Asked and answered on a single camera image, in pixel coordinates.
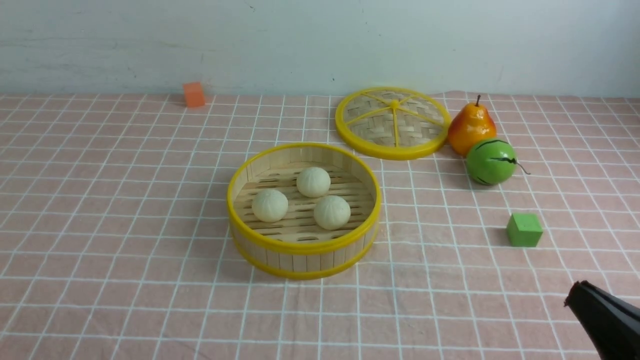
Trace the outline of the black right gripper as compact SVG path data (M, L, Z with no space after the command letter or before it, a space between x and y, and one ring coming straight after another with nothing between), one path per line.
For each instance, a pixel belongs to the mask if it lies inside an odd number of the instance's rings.
M640 309L586 280L576 281L564 301L601 360L640 358Z

